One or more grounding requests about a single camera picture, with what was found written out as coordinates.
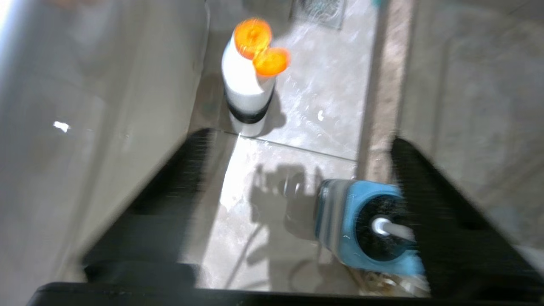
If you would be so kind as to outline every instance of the black label band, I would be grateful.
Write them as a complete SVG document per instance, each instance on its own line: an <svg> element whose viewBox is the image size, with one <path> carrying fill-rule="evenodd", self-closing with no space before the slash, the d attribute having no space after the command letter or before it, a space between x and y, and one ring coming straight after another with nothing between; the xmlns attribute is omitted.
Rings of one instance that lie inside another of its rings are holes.
<svg viewBox="0 0 544 306"><path fill-rule="evenodd" d="M270 102L272 102L272 97L274 96L274 89L275 89L275 86L272 89L272 94L270 95L270 98L268 98L268 102L266 103L266 105L264 105L263 108L253 113L246 113L239 110L228 99L227 92L225 91L225 100L227 100L228 110L231 111L232 115L241 123L245 123L245 124L257 123L264 118L264 115L267 114L268 107L270 106Z"/></svg>

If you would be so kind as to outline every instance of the floor drain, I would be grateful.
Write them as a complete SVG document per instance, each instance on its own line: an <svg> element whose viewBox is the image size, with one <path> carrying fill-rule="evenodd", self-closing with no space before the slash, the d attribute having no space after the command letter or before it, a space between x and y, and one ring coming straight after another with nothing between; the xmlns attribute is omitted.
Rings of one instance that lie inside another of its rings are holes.
<svg viewBox="0 0 544 306"><path fill-rule="evenodd" d="M293 16L335 29L342 27L345 0L295 0Z"/></svg>

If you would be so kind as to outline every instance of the blue container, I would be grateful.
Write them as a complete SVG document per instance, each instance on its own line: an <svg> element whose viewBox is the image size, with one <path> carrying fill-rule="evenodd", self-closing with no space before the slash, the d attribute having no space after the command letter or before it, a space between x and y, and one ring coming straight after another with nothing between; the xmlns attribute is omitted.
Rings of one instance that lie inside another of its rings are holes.
<svg viewBox="0 0 544 306"><path fill-rule="evenodd" d="M357 218L362 209L381 196L401 198L400 190L392 185L369 181L325 180L318 195L316 237L343 264L364 270L414 275L423 274L417 251L407 248L390 260L375 260L360 247Z"/></svg>

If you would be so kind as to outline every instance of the white bottle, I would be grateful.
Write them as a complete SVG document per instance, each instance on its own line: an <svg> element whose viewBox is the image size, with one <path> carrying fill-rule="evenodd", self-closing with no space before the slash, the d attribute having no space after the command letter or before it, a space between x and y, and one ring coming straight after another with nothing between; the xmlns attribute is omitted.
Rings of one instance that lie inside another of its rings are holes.
<svg viewBox="0 0 544 306"><path fill-rule="evenodd" d="M234 131L248 137L264 127L276 76L289 64L289 53L270 48L272 31L260 19L241 22L221 62L227 105Z"/></svg>

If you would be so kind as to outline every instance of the orange bottle cap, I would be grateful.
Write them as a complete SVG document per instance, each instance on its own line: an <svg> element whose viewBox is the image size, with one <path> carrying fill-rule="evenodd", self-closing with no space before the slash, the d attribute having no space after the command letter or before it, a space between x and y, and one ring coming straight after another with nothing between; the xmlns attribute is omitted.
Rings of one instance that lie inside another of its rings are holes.
<svg viewBox="0 0 544 306"><path fill-rule="evenodd" d="M289 51L284 48L268 48L257 54L253 66L257 74L272 77L282 73L289 66Z"/></svg>
<svg viewBox="0 0 544 306"><path fill-rule="evenodd" d="M272 41L272 30L262 19L251 18L238 24L234 29L234 43L238 52L247 59L253 59Z"/></svg>

